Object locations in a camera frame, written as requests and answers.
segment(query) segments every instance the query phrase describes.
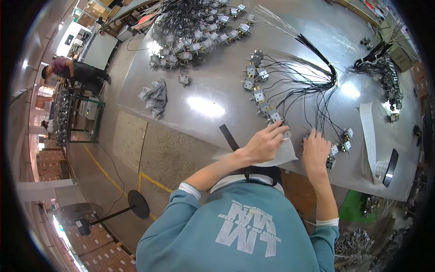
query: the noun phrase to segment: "teal sweatshirt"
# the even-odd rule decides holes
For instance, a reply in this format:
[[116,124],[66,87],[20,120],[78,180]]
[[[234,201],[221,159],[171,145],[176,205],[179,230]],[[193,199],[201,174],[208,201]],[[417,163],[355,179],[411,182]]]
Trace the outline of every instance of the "teal sweatshirt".
[[239,181],[211,193],[181,183],[137,245],[139,272],[334,271],[337,225],[308,236],[291,202],[273,187]]

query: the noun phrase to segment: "green mat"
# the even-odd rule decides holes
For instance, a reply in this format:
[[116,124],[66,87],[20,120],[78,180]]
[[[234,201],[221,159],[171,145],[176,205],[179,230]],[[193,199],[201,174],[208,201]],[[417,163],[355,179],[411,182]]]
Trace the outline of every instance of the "green mat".
[[378,216],[378,210],[376,209],[367,217],[362,215],[361,207],[362,207],[362,197],[363,193],[349,190],[348,195],[346,196],[343,205],[341,205],[340,210],[338,211],[338,216],[340,219],[357,222],[357,223],[373,223]]

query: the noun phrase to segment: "standing fan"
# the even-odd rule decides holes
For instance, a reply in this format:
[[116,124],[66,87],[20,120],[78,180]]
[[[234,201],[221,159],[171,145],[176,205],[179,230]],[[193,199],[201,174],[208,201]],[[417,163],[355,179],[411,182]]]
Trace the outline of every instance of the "standing fan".
[[148,203],[138,191],[131,190],[128,192],[128,204],[130,207],[103,218],[100,218],[100,216],[103,216],[103,208],[94,203],[78,203],[64,206],[55,210],[54,216],[61,225],[76,225],[79,228],[80,235],[89,235],[90,227],[93,225],[129,210],[132,210],[137,217],[142,219],[146,219],[150,216]]

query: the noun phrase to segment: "white sleeve cuff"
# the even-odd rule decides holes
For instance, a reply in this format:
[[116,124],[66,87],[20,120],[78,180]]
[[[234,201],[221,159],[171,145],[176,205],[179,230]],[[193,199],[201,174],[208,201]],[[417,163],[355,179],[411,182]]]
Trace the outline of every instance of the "white sleeve cuff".
[[186,193],[194,195],[194,197],[196,197],[197,200],[199,200],[201,198],[201,196],[202,196],[202,193],[200,191],[198,191],[192,185],[187,184],[186,182],[180,183],[180,186],[178,187],[178,189],[183,190]]
[[316,226],[320,227],[320,226],[337,226],[338,227],[338,221],[340,220],[340,218],[334,218],[331,220],[326,220],[326,221],[319,221],[316,219]]

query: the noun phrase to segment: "worker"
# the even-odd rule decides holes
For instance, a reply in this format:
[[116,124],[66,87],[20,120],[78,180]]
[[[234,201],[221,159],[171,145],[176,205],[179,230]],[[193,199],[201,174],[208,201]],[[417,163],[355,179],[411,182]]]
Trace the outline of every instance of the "worker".
[[274,159],[288,130],[280,125],[257,132],[245,147],[199,170],[171,193],[162,216],[137,245],[138,271],[334,271],[339,233],[325,167],[330,141],[315,129],[304,138],[303,162],[317,197],[317,227],[310,236],[272,178],[225,176]]
[[92,67],[81,62],[74,62],[66,57],[57,57],[50,65],[42,69],[42,78],[47,80],[51,74],[70,80],[71,85],[75,81],[94,84],[98,91],[103,87],[103,83],[98,77],[103,78],[110,85],[112,79],[103,70]]
[[53,120],[42,121],[41,127],[44,127],[48,133],[53,133]]

